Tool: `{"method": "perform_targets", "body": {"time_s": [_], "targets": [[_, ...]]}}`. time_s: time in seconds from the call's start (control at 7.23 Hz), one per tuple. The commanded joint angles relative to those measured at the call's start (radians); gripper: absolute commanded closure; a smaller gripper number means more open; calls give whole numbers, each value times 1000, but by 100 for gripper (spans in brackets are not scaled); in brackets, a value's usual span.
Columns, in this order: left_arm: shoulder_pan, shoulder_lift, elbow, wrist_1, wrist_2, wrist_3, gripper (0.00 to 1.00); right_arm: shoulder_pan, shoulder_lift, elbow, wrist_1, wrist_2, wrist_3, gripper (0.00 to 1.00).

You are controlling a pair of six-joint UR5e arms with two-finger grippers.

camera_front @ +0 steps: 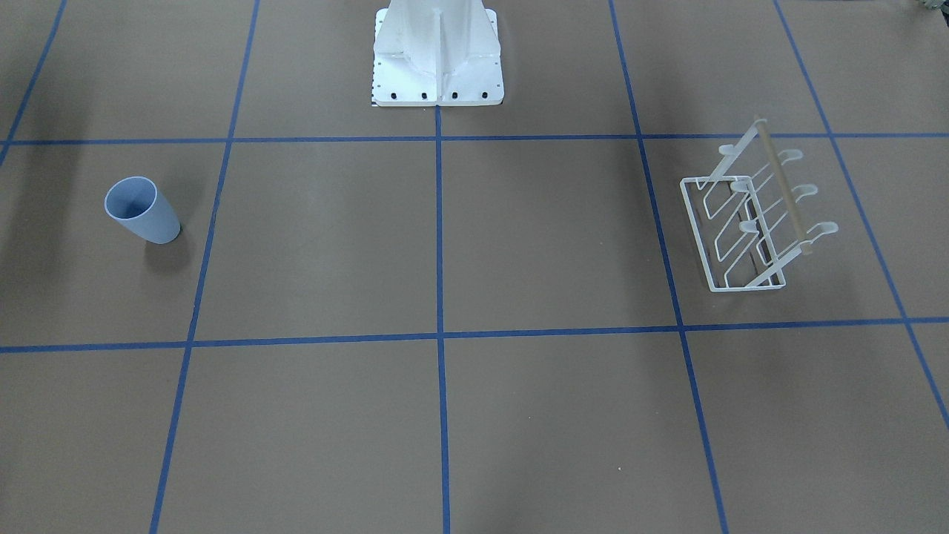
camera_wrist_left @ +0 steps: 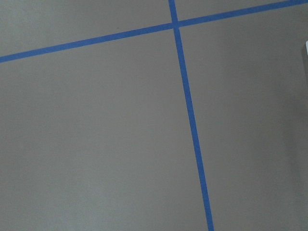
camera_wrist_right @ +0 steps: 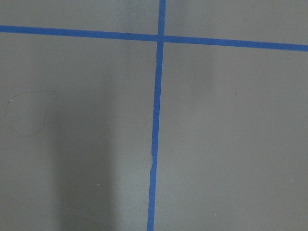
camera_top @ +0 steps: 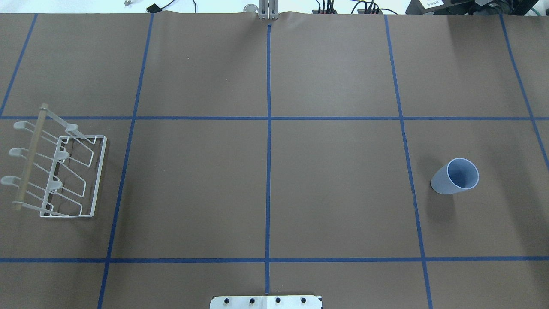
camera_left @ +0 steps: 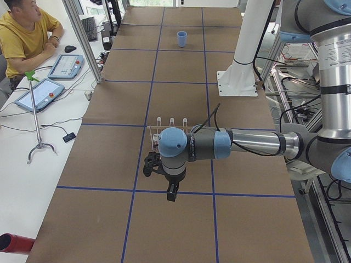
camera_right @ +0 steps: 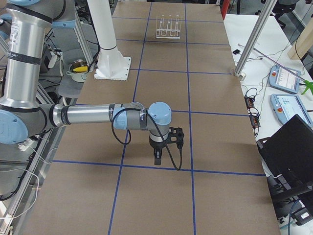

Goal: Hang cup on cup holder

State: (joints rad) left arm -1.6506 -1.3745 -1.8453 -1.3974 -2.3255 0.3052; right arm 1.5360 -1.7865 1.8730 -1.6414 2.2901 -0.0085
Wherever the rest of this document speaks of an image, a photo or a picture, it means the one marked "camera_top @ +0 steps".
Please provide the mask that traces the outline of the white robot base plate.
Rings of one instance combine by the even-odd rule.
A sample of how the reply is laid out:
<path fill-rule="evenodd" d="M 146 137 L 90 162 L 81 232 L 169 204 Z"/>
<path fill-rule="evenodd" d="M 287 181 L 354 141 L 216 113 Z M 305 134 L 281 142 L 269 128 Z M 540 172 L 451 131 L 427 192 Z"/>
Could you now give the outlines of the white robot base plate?
<path fill-rule="evenodd" d="M 322 309 L 315 295 L 257 295 L 214 297 L 210 309 Z"/>

